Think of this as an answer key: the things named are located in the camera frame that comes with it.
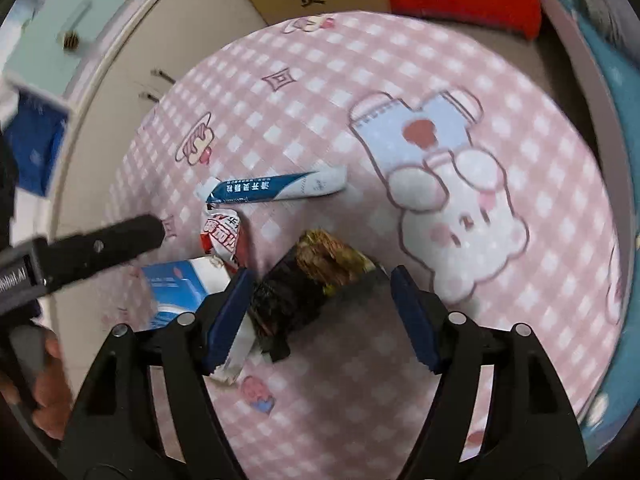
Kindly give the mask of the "left hand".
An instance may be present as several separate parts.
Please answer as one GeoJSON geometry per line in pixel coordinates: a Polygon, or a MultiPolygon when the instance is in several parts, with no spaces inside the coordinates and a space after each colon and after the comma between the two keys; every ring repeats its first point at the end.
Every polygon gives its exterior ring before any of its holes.
{"type": "Polygon", "coordinates": [[[52,330],[40,325],[17,327],[11,341],[17,340],[24,349],[25,337],[34,343],[32,353],[43,362],[28,383],[36,404],[32,422],[51,439],[62,441],[73,409],[73,393],[67,382],[60,343],[52,330]]]}

